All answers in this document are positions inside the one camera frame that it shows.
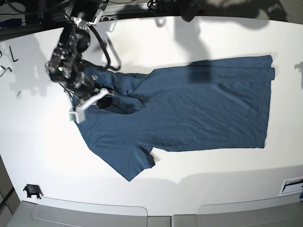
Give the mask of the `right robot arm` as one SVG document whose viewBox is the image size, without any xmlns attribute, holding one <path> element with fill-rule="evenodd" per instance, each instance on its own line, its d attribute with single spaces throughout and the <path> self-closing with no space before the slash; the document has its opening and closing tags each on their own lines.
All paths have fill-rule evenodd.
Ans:
<svg viewBox="0 0 303 227">
<path fill-rule="evenodd" d="M 73 0 L 64 10 L 67 17 L 59 42 L 50 61 L 45 64 L 46 72 L 52 82 L 60 84 L 71 100 L 71 110 L 85 110 L 91 105 L 100 107 L 100 100 L 108 94 L 84 74 L 86 67 L 100 71 L 118 71 L 111 66 L 106 46 L 95 29 L 108 5 L 107 0 Z M 93 33 L 106 57 L 104 66 L 95 65 L 82 58 L 91 43 Z"/>
</svg>

